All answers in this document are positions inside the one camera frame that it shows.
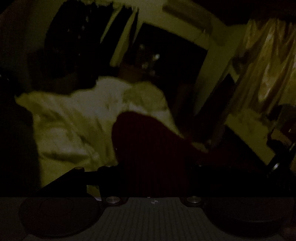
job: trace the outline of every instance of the blanket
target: blanket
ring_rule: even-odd
[[[69,96],[34,91],[16,102],[33,114],[42,186],[76,166],[96,171],[116,165],[111,133],[120,113],[154,117],[181,136],[164,94],[150,82],[101,77],[94,88]]]

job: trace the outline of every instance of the red object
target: red object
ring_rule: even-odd
[[[128,196],[186,196],[188,166],[206,155],[158,120],[135,112],[118,116],[112,141]]]

